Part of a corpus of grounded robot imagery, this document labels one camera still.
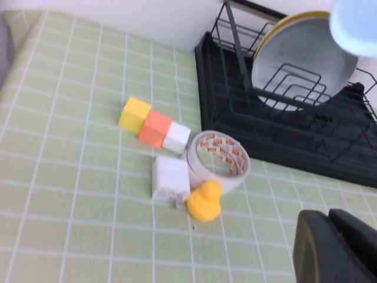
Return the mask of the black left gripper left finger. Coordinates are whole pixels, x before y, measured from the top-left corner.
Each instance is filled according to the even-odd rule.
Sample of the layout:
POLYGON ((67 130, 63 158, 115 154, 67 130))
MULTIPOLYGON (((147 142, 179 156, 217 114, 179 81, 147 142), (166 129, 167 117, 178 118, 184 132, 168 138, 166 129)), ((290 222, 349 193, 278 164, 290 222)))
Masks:
POLYGON ((368 282, 364 265, 327 216, 316 210, 298 215, 293 264, 297 282, 368 282))

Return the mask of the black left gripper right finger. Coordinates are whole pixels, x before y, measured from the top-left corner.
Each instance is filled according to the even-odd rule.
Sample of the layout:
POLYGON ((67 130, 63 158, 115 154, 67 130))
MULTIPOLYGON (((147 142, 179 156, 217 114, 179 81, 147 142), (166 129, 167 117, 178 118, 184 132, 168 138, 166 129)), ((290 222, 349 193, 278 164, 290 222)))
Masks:
POLYGON ((370 282, 376 282, 376 229, 343 209, 330 209, 328 218, 370 282))

